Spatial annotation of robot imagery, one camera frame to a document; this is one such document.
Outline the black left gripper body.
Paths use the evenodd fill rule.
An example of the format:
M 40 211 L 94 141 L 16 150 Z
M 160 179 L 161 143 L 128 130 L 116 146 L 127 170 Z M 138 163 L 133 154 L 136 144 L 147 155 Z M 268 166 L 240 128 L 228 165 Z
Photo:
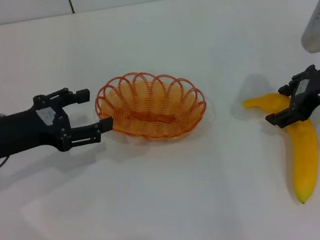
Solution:
M 68 151 L 72 147 L 66 91 L 37 95 L 29 109 L 0 117 L 0 158 L 41 145 Z

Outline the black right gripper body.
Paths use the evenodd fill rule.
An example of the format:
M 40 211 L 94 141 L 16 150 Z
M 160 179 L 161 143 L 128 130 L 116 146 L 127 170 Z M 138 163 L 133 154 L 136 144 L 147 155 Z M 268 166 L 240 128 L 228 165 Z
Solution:
M 303 71 L 296 92 L 290 97 L 290 105 L 298 105 L 300 121 L 310 118 L 314 109 L 320 105 L 320 70 L 314 65 Z

